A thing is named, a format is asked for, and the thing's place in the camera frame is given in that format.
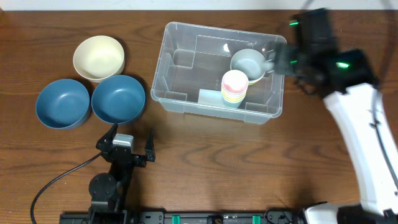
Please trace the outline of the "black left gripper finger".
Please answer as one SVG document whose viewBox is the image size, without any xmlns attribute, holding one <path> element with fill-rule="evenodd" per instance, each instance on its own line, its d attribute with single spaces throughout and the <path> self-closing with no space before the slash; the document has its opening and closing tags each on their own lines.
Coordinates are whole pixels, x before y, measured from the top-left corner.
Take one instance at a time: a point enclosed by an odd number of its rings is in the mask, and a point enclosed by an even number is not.
<svg viewBox="0 0 398 224">
<path fill-rule="evenodd" d="M 110 151 L 113 147 L 113 139 L 117 133 L 118 124 L 114 123 L 107 133 L 105 133 L 96 143 L 96 148 L 100 151 Z"/>
<path fill-rule="evenodd" d="M 155 161 L 155 151 L 154 151 L 153 129 L 151 129 L 149 131 L 149 135 L 148 135 L 144 150 L 145 150 L 146 161 L 154 162 Z"/>
</svg>

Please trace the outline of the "grey-blue small bowl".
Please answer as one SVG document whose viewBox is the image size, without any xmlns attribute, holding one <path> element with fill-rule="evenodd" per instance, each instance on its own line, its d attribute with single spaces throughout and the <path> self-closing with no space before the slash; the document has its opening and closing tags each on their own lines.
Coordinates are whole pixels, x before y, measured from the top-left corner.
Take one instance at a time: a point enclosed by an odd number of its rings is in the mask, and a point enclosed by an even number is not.
<svg viewBox="0 0 398 224">
<path fill-rule="evenodd" d="M 253 49 L 242 49 L 236 52 L 230 63 L 231 70 L 243 72 L 250 82 L 256 82 L 267 72 L 272 71 L 274 64 L 268 62 L 266 58 Z"/>
</svg>

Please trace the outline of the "dark blue bowl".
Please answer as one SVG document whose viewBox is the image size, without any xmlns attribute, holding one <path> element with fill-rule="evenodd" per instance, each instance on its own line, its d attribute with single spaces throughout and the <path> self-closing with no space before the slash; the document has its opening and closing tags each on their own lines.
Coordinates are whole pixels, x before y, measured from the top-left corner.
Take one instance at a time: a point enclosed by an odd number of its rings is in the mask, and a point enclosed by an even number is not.
<svg viewBox="0 0 398 224">
<path fill-rule="evenodd" d="M 35 113 L 39 121 L 49 128 L 73 129 L 89 118 L 90 95 L 86 87 L 76 80 L 57 80 L 40 92 Z"/>
<path fill-rule="evenodd" d="M 135 78 L 116 75 L 101 82 L 91 97 L 95 115 L 106 123 L 126 124 L 144 111 L 146 91 Z"/>
</svg>

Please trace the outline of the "white small bowl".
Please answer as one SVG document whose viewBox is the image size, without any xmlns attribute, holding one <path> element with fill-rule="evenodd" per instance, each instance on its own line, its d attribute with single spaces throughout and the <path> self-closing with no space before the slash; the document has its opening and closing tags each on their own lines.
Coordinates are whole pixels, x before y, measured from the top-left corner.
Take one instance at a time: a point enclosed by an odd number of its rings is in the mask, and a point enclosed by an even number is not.
<svg viewBox="0 0 398 224">
<path fill-rule="evenodd" d="M 259 80 L 261 80 L 261 79 L 264 77 L 265 74 L 266 74 L 266 73 L 264 73 L 262 76 L 260 76 L 260 77 L 257 78 L 257 79 L 249 80 L 249 85 L 253 85 L 253 84 L 255 84 L 256 82 L 258 82 Z"/>
</svg>

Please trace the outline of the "yellow small bowl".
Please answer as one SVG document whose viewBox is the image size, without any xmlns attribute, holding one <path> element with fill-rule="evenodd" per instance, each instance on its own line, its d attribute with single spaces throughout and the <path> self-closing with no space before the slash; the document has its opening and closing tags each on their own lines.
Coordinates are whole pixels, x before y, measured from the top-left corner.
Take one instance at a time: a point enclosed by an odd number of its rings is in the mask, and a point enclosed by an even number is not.
<svg viewBox="0 0 398 224">
<path fill-rule="evenodd" d="M 258 78 L 258 79 L 256 79 L 256 80 L 249 80 L 249 86 L 250 85 L 253 85 L 253 84 L 255 84 L 255 83 L 257 83 L 258 81 L 260 81 L 262 78 Z"/>
</svg>

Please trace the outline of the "pink cup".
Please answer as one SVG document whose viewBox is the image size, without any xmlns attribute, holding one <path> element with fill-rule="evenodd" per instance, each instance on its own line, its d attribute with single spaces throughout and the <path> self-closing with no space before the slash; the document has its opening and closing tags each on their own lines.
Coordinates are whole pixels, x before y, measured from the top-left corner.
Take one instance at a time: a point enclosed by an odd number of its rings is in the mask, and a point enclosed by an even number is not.
<svg viewBox="0 0 398 224">
<path fill-rule="evenodd" d="M 248 85 L 248 77 L 239 70 L 230 70 L 226 72 L 221 80 L 221 86 L 230 93 L 246 92 Z"/>
</svg>

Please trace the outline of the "yellow cup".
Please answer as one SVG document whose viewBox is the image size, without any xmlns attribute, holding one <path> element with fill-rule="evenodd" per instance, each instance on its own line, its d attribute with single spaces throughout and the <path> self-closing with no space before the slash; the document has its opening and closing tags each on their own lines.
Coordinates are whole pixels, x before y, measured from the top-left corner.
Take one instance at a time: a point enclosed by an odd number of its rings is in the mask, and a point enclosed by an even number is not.
<svg viewBox="0 0 398 224">
<path fill-rule="evenodd" d="M 245 97 L 246 96 L 245 94 L 242 94 L 242 95 L 230 95 L 230 94 L 227 94 L 225 92 L 222 92 L 221 94 L 222 94 L 222 96 L 224 96 L 226 98 L 240 98 L 240 97 L 243 97 L 243 96 Z"/>
<path fill-rule="evenodd" d="M 226 97 L 223 96 L 223 100 L 225 102 L 232 103 L 232 104 L 240 103 L 240 102 L 243 101 L 243 99 L 244 99 L 244 96 L 240 97 L 240 98 L 226 98 Z"/>
</svg>

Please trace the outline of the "cream cup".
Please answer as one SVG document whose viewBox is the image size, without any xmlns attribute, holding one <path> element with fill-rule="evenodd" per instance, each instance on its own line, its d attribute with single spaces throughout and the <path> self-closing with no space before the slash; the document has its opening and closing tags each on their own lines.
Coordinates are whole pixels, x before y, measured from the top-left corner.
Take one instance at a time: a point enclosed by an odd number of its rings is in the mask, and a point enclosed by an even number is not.
<svg viewBox="0 0 398 224">
<path fill-rule="evenodd" d="M 235 92 L 230 92 L 230 91 L 226 90 L 225 88 L 222 88 L 221 92 L 225 92 L 225 93 L 230 94 L 230 95 L 242 95 L 242 94 L 246 95 L 246 90 L 240 91 L 238 93 L 235 93 Z"/>
</svg>

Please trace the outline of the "light blue cup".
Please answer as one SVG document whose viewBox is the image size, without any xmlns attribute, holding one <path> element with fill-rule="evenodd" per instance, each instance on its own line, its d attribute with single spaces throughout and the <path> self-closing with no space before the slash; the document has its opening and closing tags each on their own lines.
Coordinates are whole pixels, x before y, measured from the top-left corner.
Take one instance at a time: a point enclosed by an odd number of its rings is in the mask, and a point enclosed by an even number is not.
<svg viewBox="0 0 398 224">
<path fill-rule="evenodd" d="M 223 100 L 223 104 L 228 108 L 238 108 L 241 105 L 241 103 L 242 103 L 242 101 L 229 102 L 229 101 Z"/>
</svg>

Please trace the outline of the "cream large bowl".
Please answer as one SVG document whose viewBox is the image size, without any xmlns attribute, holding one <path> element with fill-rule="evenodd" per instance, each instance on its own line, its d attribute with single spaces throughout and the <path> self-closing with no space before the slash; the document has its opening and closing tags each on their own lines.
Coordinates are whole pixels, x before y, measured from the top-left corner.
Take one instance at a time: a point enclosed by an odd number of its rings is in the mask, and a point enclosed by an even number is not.
<svg viewBox="0 0 398 224">
<path fill-rule="evenodd" d="M 84 40 L 73 55 L 76 72 L 94 83 L 100 83 L 113 75 L 120 75 L 124 70 L 125 61 L 121 43 L 106 35 Z"/>
</svg>

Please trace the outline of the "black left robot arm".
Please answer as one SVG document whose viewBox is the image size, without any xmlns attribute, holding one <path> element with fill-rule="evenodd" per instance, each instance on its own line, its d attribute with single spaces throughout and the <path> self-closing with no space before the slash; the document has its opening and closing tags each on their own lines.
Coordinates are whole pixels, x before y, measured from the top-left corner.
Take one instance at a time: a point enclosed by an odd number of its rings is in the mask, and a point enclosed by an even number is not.
<svg viewBox="0 0 398 224">
<path fill-rule="evenodd" d="M 132 173 L 136 167 L 145 167 L 155 161 L 153 131 L 145 145 L 145 154 L 133 153 L 134 138 L 127 134 L 117 133 L 115 123 L 96 143 L 103 159 L 111 164 L 109 172 L 100 173 L 92 178 L 89 184 L 91 207 L 90 223 L 134 223 L 132 212 L 124 209 L 126 195 L 131 183 Z"/>
</svg>

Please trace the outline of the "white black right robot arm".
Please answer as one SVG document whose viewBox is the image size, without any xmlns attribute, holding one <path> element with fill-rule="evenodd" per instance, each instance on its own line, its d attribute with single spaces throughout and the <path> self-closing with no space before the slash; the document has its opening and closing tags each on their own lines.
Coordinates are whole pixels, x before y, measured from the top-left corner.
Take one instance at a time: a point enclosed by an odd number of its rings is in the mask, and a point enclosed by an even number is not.
<svg viewBox="0 0 398 224">
<path fill-rule="evenodd" d="M 379 80 L 365 54 L 335 47 L 276 44 L 275 72 L 315 88 L 336 121 L 355 170 L 356 205 L 318 203 L 300 212 L 304 223 L 397 223 L 397 146 L 384 114 Z"/>
</svg>

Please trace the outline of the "clear plastic storage bin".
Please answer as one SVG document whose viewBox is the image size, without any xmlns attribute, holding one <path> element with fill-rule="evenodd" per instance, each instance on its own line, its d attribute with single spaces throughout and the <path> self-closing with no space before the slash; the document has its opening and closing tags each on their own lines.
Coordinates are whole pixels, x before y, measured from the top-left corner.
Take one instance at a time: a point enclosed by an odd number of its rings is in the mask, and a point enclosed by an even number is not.
<svg viewBox="0 0 398 224">
<path fill-rule="evenodd" d="M 171 112 L 264 124 L 282 113 L 284 76 L 269 70 L 249 85 L 237 108 L 223 100 L 221 79 L 236 52 L 253 49 L 270 57 L 275 45 L 286 42 L 281 35 L 170 22 L 165 26 L 151 97 Z"/>
</svg>

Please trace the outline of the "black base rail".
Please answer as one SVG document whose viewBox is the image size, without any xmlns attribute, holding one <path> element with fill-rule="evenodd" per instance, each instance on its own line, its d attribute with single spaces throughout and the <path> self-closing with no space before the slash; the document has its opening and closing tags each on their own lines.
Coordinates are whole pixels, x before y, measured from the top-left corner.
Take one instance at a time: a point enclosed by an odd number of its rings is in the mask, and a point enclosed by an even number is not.
<svg viewBox="0 0 398 224">
<path fill-rule="evenodd" d="M 305 224 L 304 215 L 283 209 L 269 209 L 252 213 L 187 213 L 146 211 L 120 212 L 94 211 L 86 213 L 65 212 L 60 215 L 60 224 Z"/>
</svg>

